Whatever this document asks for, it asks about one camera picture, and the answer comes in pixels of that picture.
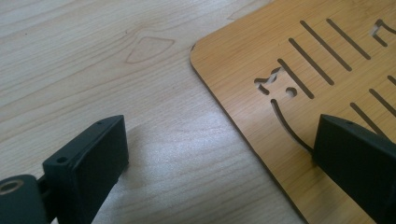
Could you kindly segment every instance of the screw hole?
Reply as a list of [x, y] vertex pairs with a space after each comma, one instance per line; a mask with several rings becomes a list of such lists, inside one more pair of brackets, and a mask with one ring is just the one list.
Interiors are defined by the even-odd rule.
[[11, 193], [23, 185], [22, 180], [10, 180], [0, 186], [0, 195]]
[[67, 161], [67, 158], [66, 157], [61, 157], [61, 158], [59, 158], [58, 160], [56, 160], [58, 163], [64, 163], [64, 162], [66, 162]]
[[293, 98], [294, 96], [297, 95], [297, 90], [293, 87], [287, 87], [286, 93], [288, 94], [289, 97]]

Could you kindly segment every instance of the curved slot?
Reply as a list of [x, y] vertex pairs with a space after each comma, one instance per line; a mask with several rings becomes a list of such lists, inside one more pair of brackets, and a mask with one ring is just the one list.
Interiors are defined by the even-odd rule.
[[276, 81], [277, 73], [281, 70], [281, 67], [274, 69], [271, 72], [271, 76], [269, 78], [256, 78], [254, 79], [254, 84], [256, 84], [257, 89], [264, 95], [269, 95], [270, 91], [265, 89], [265, 84], [271, 84]]
[[314, 93], [310, 91], [305, 84], [294, 74], [293, 71], [289, 68], [289, 66], [282, 59], [277, 60], [280, 65], [285, 69], [285, 71], [289, 74], [289, 76], [294, 80], [294, 82], [303, 90], [303, 92], [309, 97], [309, 99], [314, 99]]
[[361, 48], [349, 35], [347, 35], [337, 24], [335, 24], [332, 19], [327, 19], [327, 23], [330, 24], [330, 26], [340, 35], [342, 36], [346, 42], [348, 42], [355, 50], [357, 50], [361, 56], [363, 56], [365, 59], [370, 60], [371, 57], [370, 55], [364, 51], [364, 49]]
[[383, 105], [395, 118], [396, 118], [396, 109], [393, 108], [393, 106], [388, 103], [378, 92], [376, 92], [373, 89], [370, 89], [369, 92], [375, 97], [381, 105]]
[[329, 51], [334, 59], [343, 65], [348, 72], [352, 71], [352, 68], [349, 66], [349, 64], [347, 64], [346, 61], [344, 61], [344, 59], [341, 58], [341, 56], [338, 55], [305, 21], [300, 21], [300, 24], [319, 42], [321, 46], [323, 46], [323, 48]]
[[394, 35], [396, 35], [396, 30], [390, 28], [390, 27], [389, 27], [388, 25], [386, 25], [386, 24], [384, 23], [384, 21], [382, 21], [381, 19], [379, 19], [379, 20], [377, 20], [377, 21], [375, 22], [375, 25], [374, 25], [373, 31], [372, 31], [372, 33], [371, 33], [371, 36], [372, 36], [376, 41], [378, 41], [378, 43], [379, 43], [380, 45], [382, 45], [383, 47], [387, 47], [387, 46], [388, 46], [387, 42], [385, 42], [385, 41], [384, 41], [381, 37], [379, 37], [378, 34], [377, 34], [378, 31], [379, 31], [379, 29], [380, 29], [381, 27], [384, 27], [384, 29], [385, 29], [386, 31], [388, 31], [388, 32], [390, 32], [391, 34], [394, 34]]
[[324, 80], [326, 80], [326, 82], [329, 85], [334, 85], [334, 81], [323, 71], [323, 69], [321, 69], [321, 67], [305, 52], [305, 50], [303, 50], [303, 48], [300, 47], [299, 44], [297, 44], [297, 42], [293, 39], [293, 38], [289, 38], [289, 42], [294, 46], [295, 49], [297, 49], [297, 51], [300, 52], [300, 54], [306, 59], [307, 62], [309, 62], [309, 64], [311, 64], [311, 66], [317, 70], [317, 72], [320, 74], [321, 77], [323, 77]]
[[277, 101], [275, 99], [271, 100], [271, 105], [274, 109], [274, 112], [279, 119], [279, 122], [282, 124], [282, 126], [285, 128], [286, 132], [290, 134], [290, 136], [298, 143], [300, 144], [303, 148], [305, 148], [309, 153], [313, 153], [314, 149], [310, 147], [305, 141], [303, 141], [297, 133], [294, 132], [294, 130], [289, 126], [288, 122], [285, 120], [285, 117], [283, 117], [282, 112], [280, 111], [279, 105], [277, 104]]
[[388, 138], [384, 132], [381, 131], [381, 129], [376, 126], [376, 124], [361, 110], [360, 107], [358, 107], [355, 103], [350, 103], [350, 107], [352, 107], [353, 110], [355, 110], [356, 113], [358, 113], [359, 116], [361, 116], [364, 121], [379, 135]]

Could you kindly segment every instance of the light wood grain surface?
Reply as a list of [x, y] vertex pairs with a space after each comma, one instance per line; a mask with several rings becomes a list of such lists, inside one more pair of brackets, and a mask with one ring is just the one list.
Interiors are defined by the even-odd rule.
[[190, 65], [268, 1], [0, 3], [0, 179], [123, 114], [130, 167], [94, 223], [303, 222]]
[[392, 0], [277, 0], [191, 52], [206, 86], [310, 223], [373, 223], [309, 151], [320, 114], [396, 142], [395, 28]]

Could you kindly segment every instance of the bamboo board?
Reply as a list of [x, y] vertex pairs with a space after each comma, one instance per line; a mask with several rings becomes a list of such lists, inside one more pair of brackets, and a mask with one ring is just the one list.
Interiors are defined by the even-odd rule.
[[396, 142], [395, 29], [394, 0], [275, 0], [191, 51], [202, 81], [309, 223], [373, 222], [307, 149], [320, 114]]

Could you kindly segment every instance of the wooden table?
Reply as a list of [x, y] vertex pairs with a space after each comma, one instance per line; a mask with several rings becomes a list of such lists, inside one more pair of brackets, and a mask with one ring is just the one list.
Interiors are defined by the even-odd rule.
[[190, 65], [261, 0], [0, 3], [0, 179], [125, 116], [130, 167], [94, 223], [299, 223]]

